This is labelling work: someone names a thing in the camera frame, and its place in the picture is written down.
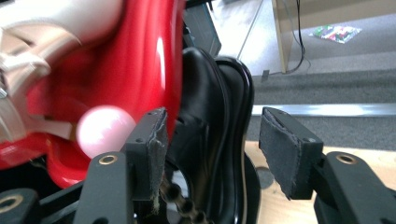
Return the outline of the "beige jewelled high-heel sandal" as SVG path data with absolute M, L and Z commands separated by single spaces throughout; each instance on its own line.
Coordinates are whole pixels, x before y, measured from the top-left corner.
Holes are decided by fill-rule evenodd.
M 104 39 L 124 0 L 13 0 L 0 4 L 0 143 L 31 133 L 70 136 L 72 124 L 28 112 L 27 92 L 62 57 Z

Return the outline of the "light wooden desk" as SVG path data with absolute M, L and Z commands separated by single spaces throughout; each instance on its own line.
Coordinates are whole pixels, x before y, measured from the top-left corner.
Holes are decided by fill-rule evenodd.
M 396 0 L 272 0 L 272 6 L 282 72 L 294 30 L 396 13 Z

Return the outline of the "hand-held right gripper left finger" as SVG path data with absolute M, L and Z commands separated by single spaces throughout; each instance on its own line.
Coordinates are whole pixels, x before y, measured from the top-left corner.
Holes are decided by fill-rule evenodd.
M 159 107 L 145 114 L 128 136 L 122 151 L 132 170 L 132 199 L 153 200 L 162 183 L 168 147 L 167 112 Z

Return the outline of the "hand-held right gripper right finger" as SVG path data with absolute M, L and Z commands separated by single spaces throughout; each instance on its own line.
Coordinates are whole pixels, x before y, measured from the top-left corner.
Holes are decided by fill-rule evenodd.
M 320 161 L 323 141 L 288 113 L 262 109 L 259 148 L 270 172 L 289 200 L 309 200 L 312 167 Z

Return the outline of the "dark grey box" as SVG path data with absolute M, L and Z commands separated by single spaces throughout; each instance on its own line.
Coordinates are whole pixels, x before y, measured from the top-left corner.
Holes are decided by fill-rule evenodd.
M 183 47 L 204 49 L 216 57 L 221 43 L 209 12 L 211 1 L 186 0 L 183 14 Z

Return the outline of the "aluminium floor rail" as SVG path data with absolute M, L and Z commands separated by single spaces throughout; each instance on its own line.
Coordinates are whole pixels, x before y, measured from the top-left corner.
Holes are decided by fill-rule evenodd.
M 396 116 L 396 103 L 322 104 L 322 105 L 254 105 L 253 116 L 264 107 L 272 107 L 299 117 L 390 117 Z

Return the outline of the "colourful plastic wrapper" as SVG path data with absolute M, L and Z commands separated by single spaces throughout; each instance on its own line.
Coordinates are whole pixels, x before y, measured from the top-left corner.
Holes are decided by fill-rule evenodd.
M 315 28 L 310 36 L 339 44 L 345 44 L 360 32 L 361 28 L 352 26 L 322 25 Z

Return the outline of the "red and black shoe rack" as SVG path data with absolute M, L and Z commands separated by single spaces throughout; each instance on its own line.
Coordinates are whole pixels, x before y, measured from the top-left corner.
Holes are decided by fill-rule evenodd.
M 256 224 L 261 191 L 245 151 L 253 87 L 240 61 L 208 53 L 229 97 L 219 218 L 197 209 L 183 174 L 167 169 L 181 106 L 185 4 L 124 0 L 111 34 L 62 57 L 32 86 L 29 114 L 69 122 L 72 131 L 0 143 L 0 224 Z M 134 201 L 122 149 L 139 120 L 159 107 L 168 133 L 162 183 L 153 200 Z

